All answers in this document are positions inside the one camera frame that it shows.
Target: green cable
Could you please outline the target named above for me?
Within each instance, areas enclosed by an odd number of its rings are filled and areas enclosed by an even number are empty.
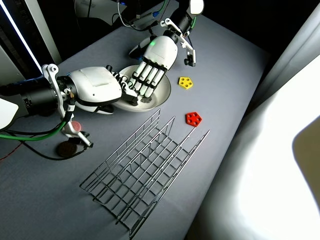
[[[164,9],[164,7],[165,7],[165,5],[166,5],[166,2],[167,2],[167,0],[164,0],[164,2],[163,2],[163,4],[162,4],[162,7],[161,7],[160,10],[157,11],[157,12],[160,13],[160,12]]]
[[[47,138],[52,137],[53,135],[57,134],[58,132],[60,132],[60,130],[66,125],[66,122],[63,121],[61,122],[61,124],[59,125],[59,127],[54,130],[53,132],[44,135],[44,136],[39,136],[39,137],[20,137],[20,136],[8,136],[8,135],[2,135],[0,134],[0,139],[9,139],[9,140],[18,140],[18,141],[41,141]]]
[[[193,29],[193,28],[195,27],[195,25],[196,25],[196,19],[197,19],[197,17],[195,16],[194,19],[193,19],[193,21],[192,21],[192,24],[191,24],[191,29]]]

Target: metal dish rack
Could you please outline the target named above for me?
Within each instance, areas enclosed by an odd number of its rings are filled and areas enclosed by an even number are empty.
[[[190,150],[170,137],[175,117],[158,128],[160,109],[80,185],[129,230],[132,239],[210,130]]]

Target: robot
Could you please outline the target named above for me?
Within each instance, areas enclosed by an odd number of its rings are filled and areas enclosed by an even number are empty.
[[[142,62],[130,79],[112,71],[112,67],[86,67],[56,77],[59,68],[55,64],[42,66],[43,75],[0,87],[0,132],[8,129],[16,119],[57,110],[63,125],[62,132],[69,138],[79,138],[92,147],[87,136],[72,125],[73,111],[78,108],[98,114],[113,113],[110,104],[123,99],[133,105],[141,98],[148,98],[170,70],[178,55],[179,43],[186,49],[185,65],[196,65],[196,51],[188,43],[196,16],[204,10],[204,0],[180,1],[170,18],[160,22],[165,28],[162,36],[143,40],[131,52],[135,55],[145,50]]]

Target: wire grid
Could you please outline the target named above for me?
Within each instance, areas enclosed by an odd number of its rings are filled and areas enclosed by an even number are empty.
[[[208,135],[190,152],[169,137],[175,117],[157,128],[160,110],[153,114],[80,187],[129,229],[132,239],[173,181]]]

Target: white cable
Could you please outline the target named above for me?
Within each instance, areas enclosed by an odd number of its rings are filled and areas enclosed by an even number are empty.
[[[18,36],[19,36],[19,38],[20,38],[21,42],[23,43],[24,47],[26,48],[26,50],[27,50],[27,51],[28,51],[28,53],[30,54],[30,57],[32,58],[32,60],[34,61],[35,65],[38,67],[38,69],[40,70],[40,72],[41,72],[41,74],[42,74],[42,69],[41,69],[41,67],[40,67],[39,62],[37,61],[37,59],[36,59],[35,55],[34,55],[34,54],[33,54],[33,52],[31,51],[30,47],[28,46],[28,44],[27,44],[27,42],[26,42],[25,38],[22,36],[22,34],[21,34],[21,32],[20,32],[19,28],[17,27],[17,25],[16,25],[15,21],[14,21],[14,20],[13,20],[13,18],[11,17],[11,15],[10,15],[10,13],[9,13],[9,11],[8,11],[8,9],[7,9],[7,7],[6,7],[6,5],[4,4],[4,2],[3,2],[2,0],[0,0],[0,5],[1,5],[1,7],[2,7],[2,9],[3,9],[4,13],[5,13],[5,15],[6,15],[6,16],[7,16],[7,18],[9,19],[9,21],[10,21],[11,25],[13,26],[13,28],[14,28],[14,30],[15,30],[15,32],[16,32],[16,34],[18,34]]]
[[[120,4],[120,2],[119,2],[119,0],[118,0],[117,2],[118,2],[118,14],[119,14],[119,18],[120,18],[123,26],[125,26],[125,27],[131,27],[130,25],[126,25],[126,24],[124,23],[124,21],[122,20],[121,13],[120,13],[120,9],[119,9],[119,4]]]

